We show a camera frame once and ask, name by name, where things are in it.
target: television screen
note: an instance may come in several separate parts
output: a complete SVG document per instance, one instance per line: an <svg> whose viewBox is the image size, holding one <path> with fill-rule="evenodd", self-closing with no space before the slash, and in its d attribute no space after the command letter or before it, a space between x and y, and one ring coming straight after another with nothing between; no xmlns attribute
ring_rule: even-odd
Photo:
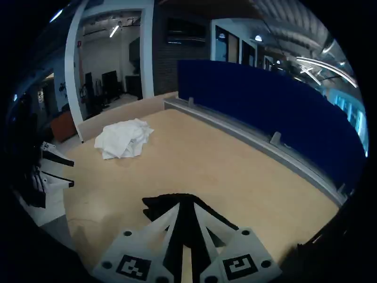
<svg viewBox="0 0 377 283"><path fill-rule="evenodd" d="M205 26L180 19L169 18L166 39L169 44L204 46Z"/></svg>

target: fluorescent light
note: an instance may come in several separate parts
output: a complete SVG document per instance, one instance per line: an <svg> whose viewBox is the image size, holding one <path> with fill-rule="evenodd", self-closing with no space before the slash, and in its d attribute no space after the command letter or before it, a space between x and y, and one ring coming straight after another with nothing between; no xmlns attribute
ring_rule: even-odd
<svg viewBox="0 0 377 283"><path fill-rule="evenodd" d="M305 71L311 71L311 70L313 70L314 69L314 67L310 67L310 68L307 68L307 69L302 69L302 71L300 72L300 74L302 74L302 73L305 73Z"/></svg>
<svg viewBox="0 0 377 283"><path fill-rule="evenodd" d="M308 76L311 77L313 79L313 81L315 81L318 85L321 85L321 82L319 80L317 80L317 78L315 76L313 76L313 74L311 72L309 72L308 69L303 69L303 71L305 73L307 73Z"/></svg>
<svg viewBox="0 0 377 283"><path fill-rule="evenodd" d="M342 71L341 69L334 67L333 65L327 64L327 63L322 62L322 61L305 58L305 57L297 57L296 60L300 61L300 62L306 62L306 63L310 63L310 64L313 64L313 65L317 65L317 66L323 67L327 70L330 70L330 71L334 72L335 74L340 75L345 80L347 80L350 84L352 84L355 88L357 88L356 81L350 75L348 75L346 72Z"/></svg>
<svg viewBox="0 0 377 283"><path fill-rule="evenodd" d="M116 27L114 28L113 32L110 34L110 38L113 37L113 35L115 34L116 30L119 28L119 25L116 25Z"/></svg>
<svg viewBox="0 0 377 283"><path fill-rule="evenodd" d="M50 23L51 23L53 20L55 20L58 16L60 16L60 14L61 14L62 12L63 12L63 9L61 9L60 11L58 11L58 12L56 13L56 15L52 17L52 19L50 20Z"/></svg>
<svg viewBox="0 0 377 283"><path fill-rule="evenodd" d="M327 48L325 48L324 50L322 50L322 53L327 53L327 52L329 52L330 49L333 48L334 44L335 44L335 40L330 44L329 47L327 47Z"/></svg>

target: ceiling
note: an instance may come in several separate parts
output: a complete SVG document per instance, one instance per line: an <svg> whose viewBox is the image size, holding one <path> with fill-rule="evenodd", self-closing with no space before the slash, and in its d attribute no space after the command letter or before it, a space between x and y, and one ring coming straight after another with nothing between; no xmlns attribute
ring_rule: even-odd
<svg viewBox="0 0 377 283"><path fill-rule="evenodd" d="M114 27L140 26L141 12L127 11L117 14L104 14L92 17L82 23L82 34L86 42L109 37Z"/></svg>
<svg viewBox="0 0 377 283"><path fill-rule="evenodd" d="M293 75L303 81L316 84L307 74L300 74L303 66L297 56L325 61L353 76L353 70L337 43L324 24L299 0L160 0L159 5L177 8L207 19L231 18L244 25L253 40L260 35L259 46L266 51L286 58L281 67L289 67ZM327 87L338 88L361 100L355 89L333 72L314 67L311 73Z"/></svg>

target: brick wall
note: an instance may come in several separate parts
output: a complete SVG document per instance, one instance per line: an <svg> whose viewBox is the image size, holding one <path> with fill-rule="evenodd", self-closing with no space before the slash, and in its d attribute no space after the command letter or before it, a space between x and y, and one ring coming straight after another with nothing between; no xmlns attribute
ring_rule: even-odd
<svg viewBox="0 0 377 283"><path fill-rule="evenodd" d="M203 47L166 43L168 18L179 18L206 27ZM181 11L155 4L152 30L153 85L155 95L178 90L177 61L181 59L210 59L210 21Z"/></svg>

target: window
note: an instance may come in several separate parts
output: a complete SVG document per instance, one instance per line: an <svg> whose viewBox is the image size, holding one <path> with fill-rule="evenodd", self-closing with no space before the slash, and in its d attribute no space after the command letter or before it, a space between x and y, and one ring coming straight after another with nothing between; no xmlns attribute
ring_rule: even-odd
<svg viewBox="0 0 377 283"><path fill-rule="evenodd" d="M242 41L242 64L254 67L255 63L255 49Z"/></svg>
<svg viewBox="0 0 377 283"><path fill-rule="evenodd" d="M360 137L361 143L365 151L365 156L368 156L369 139L367 120L365 118L364 113L340 95L336 96L335 105L337 105L341 110L343 110L347 114L348 121L351 123L352 127L355 128L357 134Z"/></svg>
<svg viewBox="0 0 377 283"><path fill-rule="evenodd" d="M216 27L216 61L239 62L239 38Z"/></svg>
<svg viewBox="0 0 377 283"><path fill-rule="evenodd" d="M38 91L38 103L39 103L39 108L41 110L44 110L45 109L44 94L43 94L43 90L42 89L40 91Z"/></svg>
<svg viewBox="0 0 377 283"><path fill-rule="evenodd" d="M226 62L228 58L228 34L216 27L216 61Z"/></svg>

